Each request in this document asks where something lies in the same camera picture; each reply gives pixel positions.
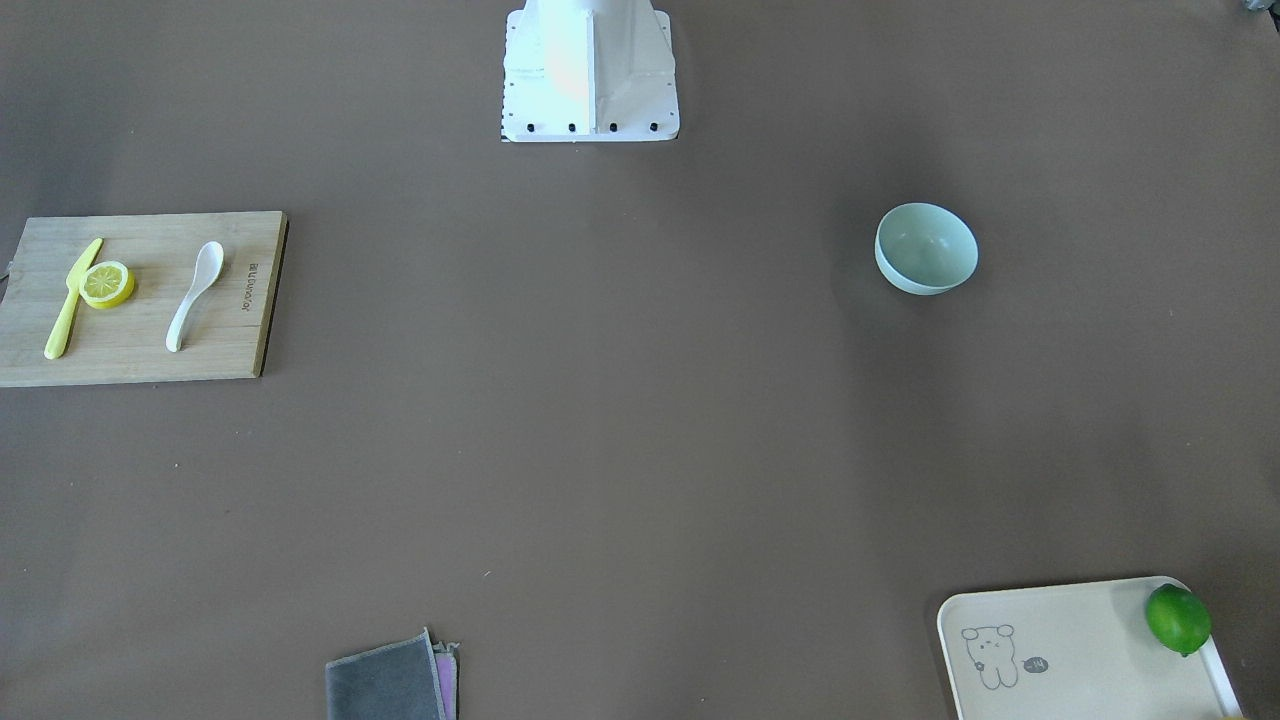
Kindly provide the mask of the light green bowl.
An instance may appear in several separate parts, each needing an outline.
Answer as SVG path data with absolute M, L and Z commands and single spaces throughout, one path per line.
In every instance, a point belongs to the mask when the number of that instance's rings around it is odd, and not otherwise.
M 968 282 L 980 250 L 969 224 L 955 213 L 931 202 L 906 202 L 879 219 L 874 255 L 893 287 L 933 296 Z

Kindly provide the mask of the white ceramic spoon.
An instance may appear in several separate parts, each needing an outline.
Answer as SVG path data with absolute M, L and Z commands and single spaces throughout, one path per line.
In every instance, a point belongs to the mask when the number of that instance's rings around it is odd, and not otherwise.
M 196 301 L 219 279 L 224 261 L 225 249 L 218 241 L 209 241 L 197 251 L 189 287 L 166 329 L 165 348 L 168 352 L 180 351 L 188 315 Z

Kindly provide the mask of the grey folded cloth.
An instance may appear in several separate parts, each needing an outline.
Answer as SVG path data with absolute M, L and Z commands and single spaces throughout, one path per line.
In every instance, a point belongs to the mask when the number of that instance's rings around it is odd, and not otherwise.
M 329 719 L 457 719 L 458 644 L 429 629 L 325 666 Z

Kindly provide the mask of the bamboo cutting board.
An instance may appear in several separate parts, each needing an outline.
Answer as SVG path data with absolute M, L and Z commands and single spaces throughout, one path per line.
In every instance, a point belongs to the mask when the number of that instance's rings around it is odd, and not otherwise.
M 262 373 L 285 247 L 283 211 L 32 217 L 15 247 L 1 306 L 5 388 L 248 379 Z M 65 278 L 93 240 L 100 261 L 136 278 L 120 306 L 81 304 L 65 352 L 44 350 L 67 296 Z M 165 337 L 201 247 L 216 241 L 218 281 L 193 304 L 179 351 Z

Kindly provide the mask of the beige cartoon tray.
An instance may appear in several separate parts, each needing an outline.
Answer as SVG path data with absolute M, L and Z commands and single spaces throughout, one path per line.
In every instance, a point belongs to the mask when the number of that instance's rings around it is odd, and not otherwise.
M 1240 719 L 1212 641 L 1179 655 L 1146 620 L 1169 577 L 955 594 L 937 632 L 960 719 Z

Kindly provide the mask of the yellow lemon half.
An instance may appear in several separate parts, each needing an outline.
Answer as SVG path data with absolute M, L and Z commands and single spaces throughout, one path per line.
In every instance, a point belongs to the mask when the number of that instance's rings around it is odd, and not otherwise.
M 90 307 L 113 309 L 128 301 L 136 286 L 136 275 L 125 264 L 97 263 L 84 273 L 79 283 L 79 297 Z

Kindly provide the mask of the yellow plastic knife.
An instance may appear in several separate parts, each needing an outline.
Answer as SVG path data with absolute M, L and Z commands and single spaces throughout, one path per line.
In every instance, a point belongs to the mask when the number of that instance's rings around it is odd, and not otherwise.
M 44 357 L 47 360 L 59 359 L 67 351 L 76 319 L 76 310 L 81 301 L 81 282 L 93 265 L 102 245 L 104 238 L 95 237 L 76 259 L 65 275 L 67 296 L 44 346 Z

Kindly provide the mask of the green lime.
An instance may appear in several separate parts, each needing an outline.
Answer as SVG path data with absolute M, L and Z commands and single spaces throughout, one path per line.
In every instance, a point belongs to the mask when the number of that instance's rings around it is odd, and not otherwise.
M 1203 601 L 1172 583 L 1149 593 L 1144 616 L 1152 637 L 1181 657 L 1198 652 L 1212 634 L 1212 619 Z

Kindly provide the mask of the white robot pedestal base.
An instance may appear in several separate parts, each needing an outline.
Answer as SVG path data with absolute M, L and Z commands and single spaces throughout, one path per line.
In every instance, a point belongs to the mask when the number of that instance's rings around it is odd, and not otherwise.
M 526 1 L 504 28 L 502 141 L 678 137 L 672 23 L 652 3 Z

